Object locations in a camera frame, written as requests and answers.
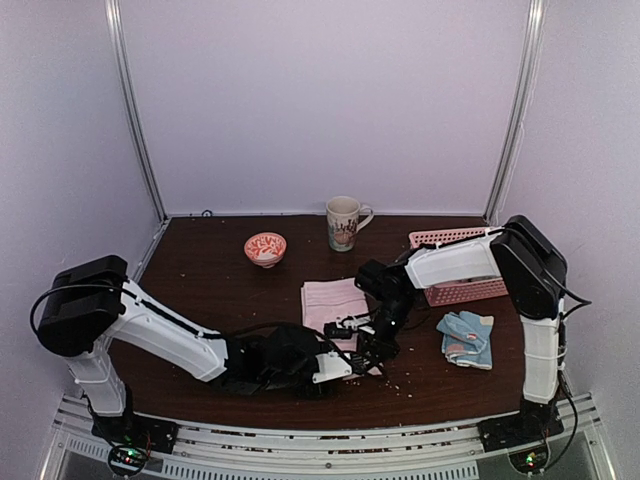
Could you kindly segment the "large pink towel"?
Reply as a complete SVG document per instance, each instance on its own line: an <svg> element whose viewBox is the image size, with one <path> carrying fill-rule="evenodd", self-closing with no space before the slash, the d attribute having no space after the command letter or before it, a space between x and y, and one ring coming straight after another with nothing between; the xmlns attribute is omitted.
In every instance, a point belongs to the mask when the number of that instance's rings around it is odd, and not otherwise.
<svg viewBox="0 0 640 480"><path fill-rule="evenodd" d="M373 314L367 304L365 294L355 286L353 278L305 282L301 287L301 306L302 324L323 335L323 327L327 323L337 322L348 316L372 316ZM343 379L363 376L361 368L366 366L369 366L368 374L373 376L382 374L380 369L371 367L367 360L356 353L359 330L353 334L350 340L328 338L338 347L338 351L336 351L329 345L328 352L336 352L352 367L353 374Z"/></svg>

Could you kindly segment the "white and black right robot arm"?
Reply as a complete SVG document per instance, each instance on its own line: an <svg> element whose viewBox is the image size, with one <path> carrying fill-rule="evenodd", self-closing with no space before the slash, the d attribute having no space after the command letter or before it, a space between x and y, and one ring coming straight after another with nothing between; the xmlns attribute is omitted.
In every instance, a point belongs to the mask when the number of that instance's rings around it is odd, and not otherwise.
<svg viewBox="0 0 640 480"><path fill-rule="evenodd" d="M374 364L399 352L396 336L419 292L447 282L499 277L524 331L525 379L520 412L512 430L519 440L535 440L551 424L563 363L562 326L567 262L523 215L502 227L467 239L422 244L394 262L370 260L355 277L356 286L378 301L358 351Z"/></svg>

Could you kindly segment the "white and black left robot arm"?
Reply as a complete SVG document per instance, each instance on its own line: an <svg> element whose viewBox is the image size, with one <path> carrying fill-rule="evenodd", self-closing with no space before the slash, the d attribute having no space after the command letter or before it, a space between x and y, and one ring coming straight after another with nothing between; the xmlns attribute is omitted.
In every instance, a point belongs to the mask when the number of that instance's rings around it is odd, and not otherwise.
<svg viewBox="0 0 640 480"><path fill-rule="evenodd" d="M206 328L161 304L108 255L67 269L32 304L30 327L39 343L65 359L91 412L123 444L137 442L144 424L132 412L132 392L109 356L116 339L186 371L214 390L253 395L309 389L357 371L352 355L324 334L299 324L267 324L269 335Z"/></svg>

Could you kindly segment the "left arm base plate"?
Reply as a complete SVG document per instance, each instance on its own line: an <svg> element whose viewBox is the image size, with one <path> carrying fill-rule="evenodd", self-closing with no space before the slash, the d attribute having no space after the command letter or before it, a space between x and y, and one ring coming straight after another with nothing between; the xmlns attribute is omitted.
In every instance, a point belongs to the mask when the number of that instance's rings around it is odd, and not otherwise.
<svg viewBox="0 0 640 480"><path fill-rule="evenodd" d="M127 445L152 453L171 454L178 434L173 421L137 414L121 417L96 416L91 433L109 444Z"/></svg>

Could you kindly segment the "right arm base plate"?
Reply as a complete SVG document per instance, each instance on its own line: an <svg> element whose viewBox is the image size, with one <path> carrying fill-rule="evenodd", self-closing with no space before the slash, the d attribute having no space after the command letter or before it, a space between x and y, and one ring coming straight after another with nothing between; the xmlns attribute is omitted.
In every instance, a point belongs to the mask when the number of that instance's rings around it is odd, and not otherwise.
<svg viewBox="0 0 640 480"><path fill-rule="evenodd" d="M564 432L563 423L557 417L522 412L483 420L477 428L485 452L542 442L547 436Z"/></svg>

